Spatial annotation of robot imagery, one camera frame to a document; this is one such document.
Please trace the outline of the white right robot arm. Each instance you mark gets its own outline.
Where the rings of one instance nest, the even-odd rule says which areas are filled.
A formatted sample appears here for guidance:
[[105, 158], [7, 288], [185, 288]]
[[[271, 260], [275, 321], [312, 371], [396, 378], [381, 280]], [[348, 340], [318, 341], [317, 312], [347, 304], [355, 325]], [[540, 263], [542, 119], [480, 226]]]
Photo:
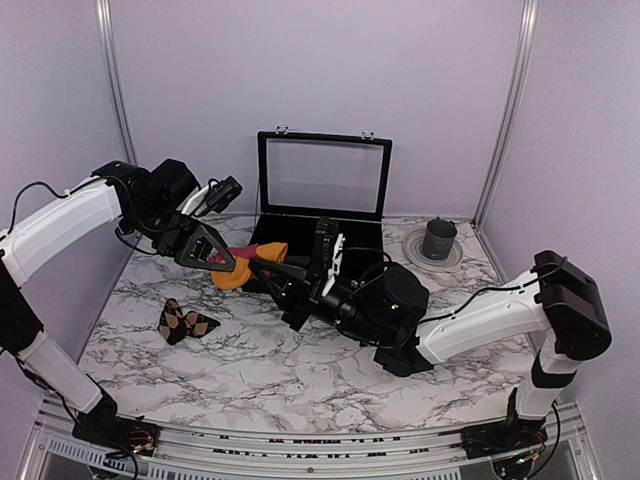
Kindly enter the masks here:
[[612, 334], [593, 278], [551, 250], [499, 287], [484, 287], [458, 306], [427, 312], [429, 291], [404, 266], [383, 261], [359, 280], [340, 279], [329, 263], [261, 259], [249, 267], [295, 331], [309, 317], [374, 348], [385, 371], [409, 377], [468, 350], [524, 333], [542, 332], [530, 373], [509, 395], [504, 419], [463, 429], [470, 458], [543, 443], [548, 411], [579, 365], [602, 355]]

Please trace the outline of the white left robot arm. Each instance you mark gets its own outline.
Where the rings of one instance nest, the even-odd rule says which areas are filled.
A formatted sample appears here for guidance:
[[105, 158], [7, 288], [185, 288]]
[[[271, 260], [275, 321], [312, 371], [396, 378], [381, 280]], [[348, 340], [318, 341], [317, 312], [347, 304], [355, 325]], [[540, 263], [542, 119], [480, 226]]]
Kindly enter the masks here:
[[22, 286], [67, 247], [112, 222], [117, 233], [148, 238], [156, 254], [183, 267], [230, 272], [235, 261], [227, 244], [200, 219], [224, 211], [241, 191], [233, 177], [201, 186], [185, 163], [173, 159], [152, 171], [112, 161], [2, 231], [1, 348], [76, 410], [75, 437], [128, 452], [151, 450], [158, 428], [118, 415], [113, 398], [47, 335]]

